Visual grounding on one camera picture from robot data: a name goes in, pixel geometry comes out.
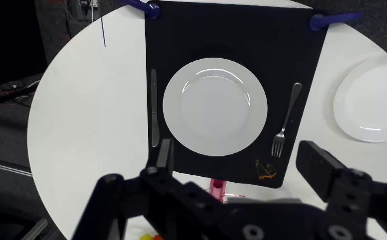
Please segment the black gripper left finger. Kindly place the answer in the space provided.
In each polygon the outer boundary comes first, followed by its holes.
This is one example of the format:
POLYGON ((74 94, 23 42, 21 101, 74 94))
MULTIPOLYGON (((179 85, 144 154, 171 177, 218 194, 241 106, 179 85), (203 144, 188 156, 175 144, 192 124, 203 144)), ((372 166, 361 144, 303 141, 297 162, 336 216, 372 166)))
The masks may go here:
POLYGON ((172 174, 174 169, 174 144, 171 138, 162 138, 156 148, 151 149, 140 174, 163 173, 172 174))

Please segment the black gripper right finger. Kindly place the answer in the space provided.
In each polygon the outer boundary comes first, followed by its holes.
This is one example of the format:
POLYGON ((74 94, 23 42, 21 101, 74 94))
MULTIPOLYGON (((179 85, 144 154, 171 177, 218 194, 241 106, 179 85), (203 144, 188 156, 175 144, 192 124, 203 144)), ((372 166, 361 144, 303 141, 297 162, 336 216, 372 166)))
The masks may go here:
POLYGON ((370 180, 365 172, 345 166, 328 150, 309 140, 299 142, 295 166, 324 202, 332 196, 336 182, 360 185, 370 180))

